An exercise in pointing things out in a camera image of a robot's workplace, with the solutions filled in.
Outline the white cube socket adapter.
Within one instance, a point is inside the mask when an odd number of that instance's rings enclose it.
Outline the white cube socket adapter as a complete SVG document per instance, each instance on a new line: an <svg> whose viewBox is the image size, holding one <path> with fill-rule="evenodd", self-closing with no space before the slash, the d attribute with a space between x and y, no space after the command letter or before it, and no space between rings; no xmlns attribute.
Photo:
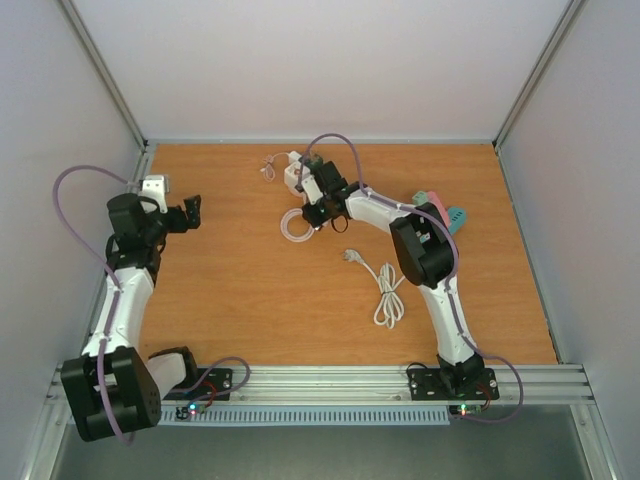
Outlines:
<svg viewBox="0 0 640 480"><path fill-rule="evenodd" d="M290 163L283 172L286 187L292 195L297 197L301 197L303 195L303 192L297 187L300 175L300 166L301 164L298 161Z"/></svg>

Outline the white usb charger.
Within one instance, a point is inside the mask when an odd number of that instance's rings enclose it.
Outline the white usb charger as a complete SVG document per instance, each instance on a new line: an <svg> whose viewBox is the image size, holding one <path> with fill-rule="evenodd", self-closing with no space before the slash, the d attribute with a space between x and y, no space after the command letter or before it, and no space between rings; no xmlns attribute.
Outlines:
<svg viewBox="0 0 640 480"><path fill-rule="evenodd" d="M300 164L302 155L297 151L291 151L288 153L289 164Z"/></svg>

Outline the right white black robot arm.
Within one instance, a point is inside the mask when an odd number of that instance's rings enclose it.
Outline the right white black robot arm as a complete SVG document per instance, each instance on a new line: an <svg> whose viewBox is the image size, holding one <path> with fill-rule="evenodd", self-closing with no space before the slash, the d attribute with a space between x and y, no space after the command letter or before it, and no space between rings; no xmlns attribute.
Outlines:
<svg viewBox="0 0 640 480"><path fill-rule="evenodd" d="M306 196L302 217L315 230L343 217L391 236L402 274L420 290L432 320L440 384L451 397L473 389L485 364L471 346L457 292L459 252L437 207L413 207L348 183L333 162L307 156L301 158L296 189Z"/></svg>

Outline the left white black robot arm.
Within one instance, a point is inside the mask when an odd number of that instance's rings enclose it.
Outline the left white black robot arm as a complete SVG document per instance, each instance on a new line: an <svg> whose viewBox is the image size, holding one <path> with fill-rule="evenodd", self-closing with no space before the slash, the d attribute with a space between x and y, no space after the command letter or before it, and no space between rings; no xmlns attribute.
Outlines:
<svg viewBox="0 0 640 480"><path fill-rule="evenodd" d="M195 395L202 375L187 347L173 347L143 359L139 338L154 292L161 254L170 233L201 224L201 198L161 208L149 196L125 193L107 203L113 233L107 241L107 290L96 329L81 355L67 360L61 381L78 433L86 442L154 427L161 402L172 391Z"/></svg>

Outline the light green plug adapter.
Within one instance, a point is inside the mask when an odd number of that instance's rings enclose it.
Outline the light green plug adapter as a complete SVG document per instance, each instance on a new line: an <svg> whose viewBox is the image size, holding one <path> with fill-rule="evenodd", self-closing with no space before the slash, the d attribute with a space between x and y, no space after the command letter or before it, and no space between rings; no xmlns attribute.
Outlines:
<svg viewBox="0 0 640 480"><path fill-rule="evenodd" d="M418 191L412 196L412 202L415 206L423 205L429 201L429 196L424 191Z"/></svg>

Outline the pink triangular power strip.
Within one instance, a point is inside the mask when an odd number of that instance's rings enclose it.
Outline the pink triangular power strip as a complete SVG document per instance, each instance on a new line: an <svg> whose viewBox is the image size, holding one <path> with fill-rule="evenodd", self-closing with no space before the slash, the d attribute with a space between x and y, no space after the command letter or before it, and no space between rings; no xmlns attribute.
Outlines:
<svg viewBox="0 0 640 480"><path fill-rule="evenodd" d="M438 195L434 192L434 191L428 191L427 192L427 197L428 197L428 201L433 204L441 219L442 219L442 223L446 228L449 228L451 221L450 221L450 217L448 214L448 211L446 210L446 208L443 206L440 198L438 197Z"/></svg>

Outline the teal power strip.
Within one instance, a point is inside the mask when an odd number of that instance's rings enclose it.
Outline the teal power strip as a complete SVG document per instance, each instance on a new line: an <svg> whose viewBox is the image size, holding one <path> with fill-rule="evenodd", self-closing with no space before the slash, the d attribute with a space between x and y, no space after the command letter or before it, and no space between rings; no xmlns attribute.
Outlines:
<svg viewBox="0 0 640 480"><path fill-rule="evenodd" d="M467 221L467 212L461 207L451 206L447 210L449 216L449 232L451 235L457 233Z"/></svg>

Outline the left controller board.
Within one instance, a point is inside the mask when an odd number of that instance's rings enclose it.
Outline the left controller board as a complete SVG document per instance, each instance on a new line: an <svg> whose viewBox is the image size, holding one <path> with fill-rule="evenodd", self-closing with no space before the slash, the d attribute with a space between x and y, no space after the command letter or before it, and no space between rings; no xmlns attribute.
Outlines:
<svg viewBox="0 0 640 480"><path fill-rule="evenodd" d="M191 421L193 418L204 414L208 407L203 404L190 403L186 406L177 407L174 417L178 421Z"/></svg>

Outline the controller board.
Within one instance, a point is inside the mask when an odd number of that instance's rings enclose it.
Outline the controller board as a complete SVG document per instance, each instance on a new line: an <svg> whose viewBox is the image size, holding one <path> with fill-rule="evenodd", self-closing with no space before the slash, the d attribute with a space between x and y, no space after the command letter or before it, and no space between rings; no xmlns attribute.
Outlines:
<svg viewBox="0 0 640 480"><path fill-rule="evenodd" d="M186 406L177 407L174 417L178 421L191 421L193 418L204 414L208 407L203 404L190 403Z"/></svg>
<svg viewBox="0 0 640 480"><path fill-rule="evenodd" d="M458 417L477 416L486 410L487 410L486 405L470 405L467 403L462 403L458 405L449 406L449 413L452 416L458 416Z"/></svg>

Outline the right controller board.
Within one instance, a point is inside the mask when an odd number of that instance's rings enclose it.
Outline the right controller board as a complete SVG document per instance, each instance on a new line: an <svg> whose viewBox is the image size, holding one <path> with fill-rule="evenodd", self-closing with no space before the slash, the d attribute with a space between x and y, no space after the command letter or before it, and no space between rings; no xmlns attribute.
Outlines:
<svg viewBox="0 0 640 480"><path fill-rule="evenodd" d="M458 416L458 417L477 416L486 410L487 410L486 405L470 405L467 403L462 403L458 405L449 406L449 413L452 416Z"/></svg>

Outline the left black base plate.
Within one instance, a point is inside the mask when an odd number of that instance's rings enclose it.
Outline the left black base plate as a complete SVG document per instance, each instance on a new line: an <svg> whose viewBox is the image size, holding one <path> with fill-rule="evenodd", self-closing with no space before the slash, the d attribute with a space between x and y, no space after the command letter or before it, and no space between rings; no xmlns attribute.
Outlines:
<svg viewBox="0 0 640 480"><path fill-rule="evenodd" d="M230 393L228 389L233 386L233 370L231 368L215 368L211 370L203 382L194 390L188 393L173 392L169 393L165 401L204 401L207 402L212 394L212 387L218 392L216 400L228 401Z"/></svg>

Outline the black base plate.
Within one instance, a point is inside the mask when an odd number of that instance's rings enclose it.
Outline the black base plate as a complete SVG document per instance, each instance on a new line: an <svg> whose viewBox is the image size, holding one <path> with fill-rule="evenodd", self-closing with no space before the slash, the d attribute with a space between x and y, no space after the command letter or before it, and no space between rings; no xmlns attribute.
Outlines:
<svg viewBox="0 0 640 480"><path fill-rule="evenodd" d="M204 401L207 402L212 394L212 387L218 392L216 400L228 401L230 393L228 389L233 386L233 370L231 368L215 368L211 370L203 382L194 390L188 393L173 392L169 393L165 401Z"/></svg>
<svg viewBox="0 0 640 480"><path fill-rule="evenodd" d="M413 401L485 401L498 400L500 393L492 369L484 368L476 380L472 380L459 393L450 393L445 387L439 368L423 364L410 364L406 370L409 393Z"/></svg>

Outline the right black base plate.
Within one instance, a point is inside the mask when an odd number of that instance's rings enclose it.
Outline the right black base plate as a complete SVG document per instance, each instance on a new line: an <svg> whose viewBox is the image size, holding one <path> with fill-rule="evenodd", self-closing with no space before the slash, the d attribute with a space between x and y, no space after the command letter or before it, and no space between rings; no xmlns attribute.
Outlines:
<svg viewBox="0 0 640 480"><path fill-rule="evenodd" d="M445 387L439 368L423 364L410 364L406 370L409 393L413 401L485 401L498 400L500 393L492 369L484 368L476 380L472 380L459 393L450 393Z"/></svg>

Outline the aluminium front rail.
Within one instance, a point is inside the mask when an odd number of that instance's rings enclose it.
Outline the aluminium front rail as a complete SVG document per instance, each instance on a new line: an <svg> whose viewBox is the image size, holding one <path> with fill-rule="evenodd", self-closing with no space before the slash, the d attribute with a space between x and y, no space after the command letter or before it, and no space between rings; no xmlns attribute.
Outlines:
<svg viewBox="0 0 640 480"><path fill-rule="evenodd" d="M592 405L595 398L580 365L493 365L497 405ZM404 366L253 366L231 404L405 405L417 390Z"/></svg>

